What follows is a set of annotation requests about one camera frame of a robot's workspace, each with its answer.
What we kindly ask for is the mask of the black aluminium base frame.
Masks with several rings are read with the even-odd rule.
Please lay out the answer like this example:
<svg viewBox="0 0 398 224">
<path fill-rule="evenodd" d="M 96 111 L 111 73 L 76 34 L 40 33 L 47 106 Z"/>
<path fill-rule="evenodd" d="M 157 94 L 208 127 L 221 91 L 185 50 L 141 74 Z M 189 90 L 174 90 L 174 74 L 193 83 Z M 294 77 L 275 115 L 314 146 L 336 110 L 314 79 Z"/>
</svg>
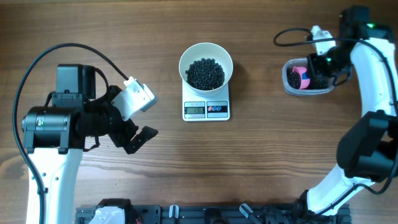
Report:
<svg viewBox="0 0 398 224">
<path fill-rule="evenodd" d="M 77 208 L 75 223 L 343 223 L 352 222 L 349 205 L 336 215 L 309 214 L 303 205 L 276 204 L 186 207 L 133 205 L 129 199 L 107 198 L 91 208 Z"/>
</svg>

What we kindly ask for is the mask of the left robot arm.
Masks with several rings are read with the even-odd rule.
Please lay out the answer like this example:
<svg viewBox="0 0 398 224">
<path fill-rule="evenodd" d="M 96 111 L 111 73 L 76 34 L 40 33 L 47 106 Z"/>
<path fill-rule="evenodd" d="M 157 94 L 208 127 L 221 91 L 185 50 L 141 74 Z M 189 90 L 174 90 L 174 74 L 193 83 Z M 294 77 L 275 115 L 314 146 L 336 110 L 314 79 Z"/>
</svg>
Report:
<svg viewBox="0 0 398 224">
<path fill-rule="evenodd" d="M 45 223 L 71 223 L 74 193 L 85 139 L 107 135 L 116 147 L 134 154 L 155 137 L 154 128 L 136 126 L 131 117 L 157 103 L 150 88 L 129 77 L 125 89 L 106 85 L 106 93 L 96 97 L 96 76 L 103 72 L 93 66 L 60 64 L 52 105 L 35 106 L 22 120 L 24 147 L 44 187 L 29 187 L 27 222 L 40 218 Z"/>
</svg>

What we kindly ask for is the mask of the clear plastic container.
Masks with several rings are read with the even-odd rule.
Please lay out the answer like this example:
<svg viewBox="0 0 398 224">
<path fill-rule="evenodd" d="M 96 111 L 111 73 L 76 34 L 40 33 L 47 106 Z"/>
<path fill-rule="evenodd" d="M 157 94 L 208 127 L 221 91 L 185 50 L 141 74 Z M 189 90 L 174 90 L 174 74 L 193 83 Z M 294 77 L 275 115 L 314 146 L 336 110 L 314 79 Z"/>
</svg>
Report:
<svg viewBox="0 0 398 224">
<path fill-rule="evenodd" d="M 322 95 L 331 92 L 335 87 L 332 85 L 332 79 L 328 81 L 328 87 L 319 90 L 298 90 L 292 88 L 287 79 L 287 69 L 293 67 L 306 67 L 307 66 L 307 59 L 306 58 L 293 58 L 288 60 L 283 68 L 282 68 L 282 81 L 284 84 L 284 90 L 289 95 L 294 96 L 314 96 L 314 95 Z"/>
</svg>

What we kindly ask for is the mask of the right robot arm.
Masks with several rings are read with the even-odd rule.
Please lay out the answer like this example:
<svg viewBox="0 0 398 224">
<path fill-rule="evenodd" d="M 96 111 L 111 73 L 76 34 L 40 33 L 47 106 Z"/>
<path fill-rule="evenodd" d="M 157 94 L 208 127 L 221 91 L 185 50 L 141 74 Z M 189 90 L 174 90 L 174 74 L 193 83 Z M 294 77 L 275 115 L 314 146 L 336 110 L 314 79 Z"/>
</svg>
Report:
<svg viewBox="0 0 398 224">
<path fill-rule="evenodd" d="M 326 222 L 361 190 L 383 194 L 397 176 L 397 70 L 395 40 L 388 26 L 370 20 L 369 9 L 351 6 L 340 14 L 337 38 L 314 27 L 306 76 L 312 83 L 340 84 L 356 73 L 362 115 L 341 138 L 336 166 L 295 203 L 295 217 Z"/>
</svg>

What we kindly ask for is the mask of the white bowl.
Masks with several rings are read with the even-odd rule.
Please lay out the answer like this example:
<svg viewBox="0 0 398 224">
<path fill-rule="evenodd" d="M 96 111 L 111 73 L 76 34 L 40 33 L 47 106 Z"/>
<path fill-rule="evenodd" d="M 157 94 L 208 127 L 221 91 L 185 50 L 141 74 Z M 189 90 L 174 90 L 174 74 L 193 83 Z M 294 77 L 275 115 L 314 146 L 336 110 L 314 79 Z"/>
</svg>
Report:
<svg viewBox="0 0 398 224">
<path fill-rule="evenodd" d="M 225 73 L 225 80 L 221 87 L 215 90 L 204 91 L 195 89 L 187 83 L 187 75 L 185 74 L 185 71 L 188 70 L 189 66 L 194 61 L 201 60 L 202 58 L 213 58 L 222 66 Z M 193 91 L 197 92 L 199 95 L 214 94 L 219 91 L 223 86 L 228 84 L 233 74 L 233 68 L 233 60 L 230 54 L 220 45 L 210 42 L 202 42 L 189 47 L 186 51 L 184 51 L 178 63 L 178 70 L 183 83 L 188 84 L 190 88 Z"/>
</svg>

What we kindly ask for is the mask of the pink scoop blue handle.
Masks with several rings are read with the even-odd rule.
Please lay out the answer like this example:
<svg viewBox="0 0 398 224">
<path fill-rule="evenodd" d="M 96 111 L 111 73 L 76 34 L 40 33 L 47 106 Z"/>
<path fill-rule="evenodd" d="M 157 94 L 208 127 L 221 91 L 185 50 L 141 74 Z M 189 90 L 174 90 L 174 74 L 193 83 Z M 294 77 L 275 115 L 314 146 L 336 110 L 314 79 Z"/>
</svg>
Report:
<svg viewBox="0 0 398 224">
<path fill-rule="evenodd" d="M 293 87 L 298 90 L 307 89 L 310 85 L 310 78 L 307 76 L 306 67 L 294 67 L 292 69 L 292 75 L 294 78 Z"/>
</svg>

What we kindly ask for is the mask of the white digital kitchen scale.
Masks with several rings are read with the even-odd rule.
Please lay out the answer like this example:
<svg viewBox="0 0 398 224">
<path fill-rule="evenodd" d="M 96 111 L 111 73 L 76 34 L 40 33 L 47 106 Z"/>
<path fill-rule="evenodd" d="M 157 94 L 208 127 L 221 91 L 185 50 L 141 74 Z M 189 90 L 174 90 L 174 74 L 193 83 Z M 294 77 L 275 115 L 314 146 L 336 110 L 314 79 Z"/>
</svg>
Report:
<svg viewBox="0 0 398 224">
<path fill-rule="evenodd" d="M 211 95 L 199 95 L 182 84 L 182 118 L 193 121 L 227 121 L 230 119 L 229 85 Z"/>
</svg>

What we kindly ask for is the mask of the black beans in bowl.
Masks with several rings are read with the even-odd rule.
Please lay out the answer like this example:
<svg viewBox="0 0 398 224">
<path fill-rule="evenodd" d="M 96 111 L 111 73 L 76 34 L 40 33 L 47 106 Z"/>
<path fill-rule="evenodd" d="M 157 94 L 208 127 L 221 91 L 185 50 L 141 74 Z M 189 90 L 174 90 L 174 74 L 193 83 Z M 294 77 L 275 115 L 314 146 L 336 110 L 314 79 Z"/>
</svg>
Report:
<svg viewBox="0 0 398 224">
<path fill-rule="evenodd" d="M 198 90 L 210 91 L 221 87 L 225 80 L 222 66 L 213 58 L 194 61 L 185 71 L 187 83 Z"/>
</svg>

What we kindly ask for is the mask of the black beans in container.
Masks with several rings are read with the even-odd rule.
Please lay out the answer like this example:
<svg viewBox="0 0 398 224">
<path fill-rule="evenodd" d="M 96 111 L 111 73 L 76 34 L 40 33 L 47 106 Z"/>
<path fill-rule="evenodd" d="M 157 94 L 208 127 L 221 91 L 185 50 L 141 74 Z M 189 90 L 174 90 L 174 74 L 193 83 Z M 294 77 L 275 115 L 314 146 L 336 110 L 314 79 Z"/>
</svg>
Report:
<svg viewBox="0 0 398 224">
<path fill-rule="evenodd" d="M 293 88 L 294 78 L 292 75 L 292 69 L 293 68 L 287 69 L 287 79 L 288 79 L 289 85 Z M 319 89 L 324 89 L 327 87 L 328 87 L 328 80 L 316 80 L 315 78 L 310 78 L 310 85 L 305 90 L 319 90 Z"/>
</svg>

